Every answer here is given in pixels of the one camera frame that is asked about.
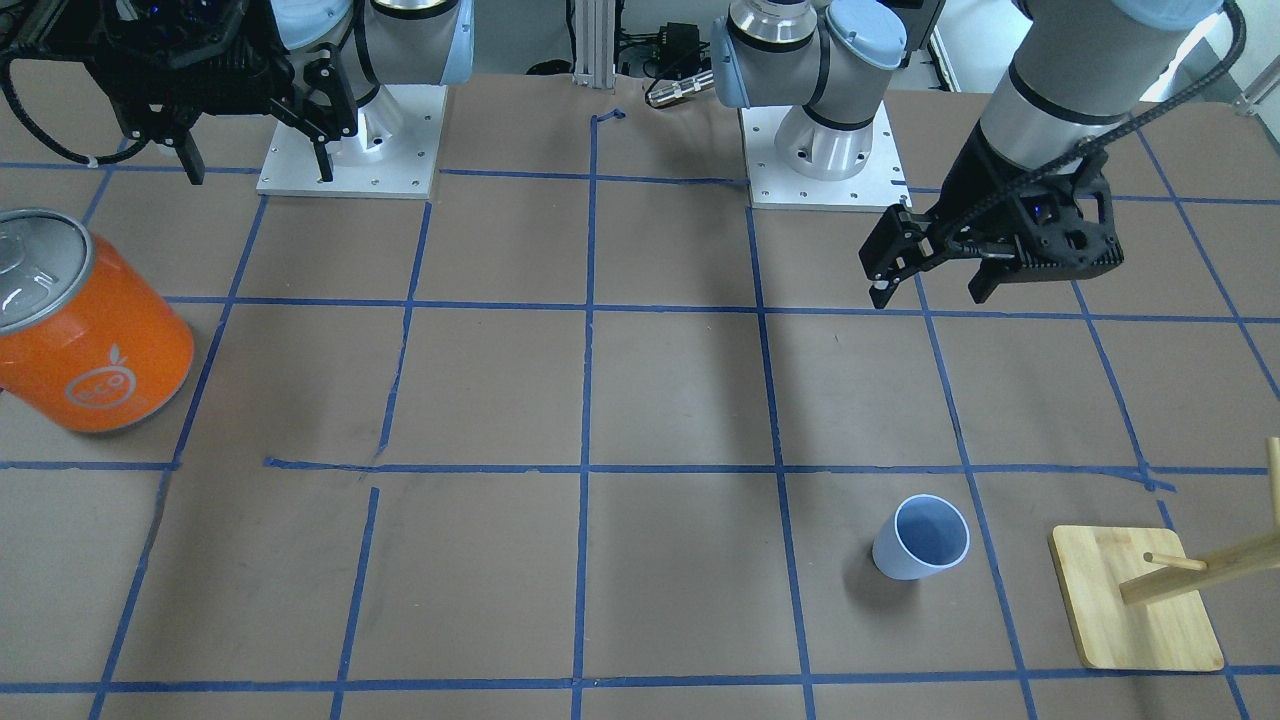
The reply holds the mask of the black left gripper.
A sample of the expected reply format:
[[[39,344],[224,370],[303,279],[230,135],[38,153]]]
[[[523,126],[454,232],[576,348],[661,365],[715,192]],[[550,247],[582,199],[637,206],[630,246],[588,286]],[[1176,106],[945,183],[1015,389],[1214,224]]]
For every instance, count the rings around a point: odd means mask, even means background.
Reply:
[[[972,217],[982,200],[1027,172],[974,128],[943,181],[934,219],[891,205],[860,247],[872,305],[884,309],[902,282],[946,259],[980,260],[966,284],[974,304],[987,302],[1006,281],[1083,281],[1119,268],[1124,251],[1103,174],[1107,159],[1097,150],[1073,170],[1032,181]],[[937,234],[951,229],[950,240],[932,240],[933,224]]]

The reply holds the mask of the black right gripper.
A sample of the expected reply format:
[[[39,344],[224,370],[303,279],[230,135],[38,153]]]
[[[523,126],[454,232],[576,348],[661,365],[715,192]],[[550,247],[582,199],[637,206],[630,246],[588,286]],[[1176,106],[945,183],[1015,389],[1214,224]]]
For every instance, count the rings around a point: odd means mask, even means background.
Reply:
[[[358,128],[340,49],[321,45],[296,83],[268,1],[31,1],[5,59],[79,63],[125,132],[146,138],[201,115],[274,115],[308,138],[323,183],[334,181],[326,145]],[[186,131],[175,145],[189,183],[202,186],[195,137]]]

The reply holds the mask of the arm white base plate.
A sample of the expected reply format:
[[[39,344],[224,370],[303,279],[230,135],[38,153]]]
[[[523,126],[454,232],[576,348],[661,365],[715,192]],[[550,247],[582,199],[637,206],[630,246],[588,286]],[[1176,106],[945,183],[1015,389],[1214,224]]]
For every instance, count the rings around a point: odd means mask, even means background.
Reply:
[[[884,104],[852,131],[820,126],[801,108],[746,108],[739,118],[753,208],[882,213],[913,205]]]
[[[448,88],[384,85],[358,109],[353,136],[326,145],[333,179],[321,179],[308,138],[276,124],[256,190],[266,196],[428,200]]]

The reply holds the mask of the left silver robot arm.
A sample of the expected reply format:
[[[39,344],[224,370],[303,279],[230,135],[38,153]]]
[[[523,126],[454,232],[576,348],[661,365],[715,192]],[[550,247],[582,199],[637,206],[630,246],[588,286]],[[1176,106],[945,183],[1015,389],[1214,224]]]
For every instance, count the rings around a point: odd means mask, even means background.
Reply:
[[[923,213],[890,205],[859,251],[870,301],[905,281],[977,263],[982,304],[1002,284],[1084,281],[1124,251],[1107,149],[1189,102],[1245,49],[1234,1],[1019,1],[1027,29]],[[727,108],[783,108],[777,147],[797,173],[858,173],[906,51],[881,1],[732,1],[710,37]]]

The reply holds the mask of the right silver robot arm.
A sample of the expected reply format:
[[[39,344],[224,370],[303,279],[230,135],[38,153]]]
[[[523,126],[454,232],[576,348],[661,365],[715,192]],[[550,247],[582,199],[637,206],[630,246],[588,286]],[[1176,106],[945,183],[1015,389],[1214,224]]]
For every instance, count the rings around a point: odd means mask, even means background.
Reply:
[[[206,172],[198,119],[273,117],[306,138],[326,184],[401,135],[387,87],[470,79],[472,24],[470,1],[5,1],[3,95],[60,158],[105,167],[156,145],[192,184]],[[17,60],[81,64],[128,146],[95,156],[59,143],[23,108]]]

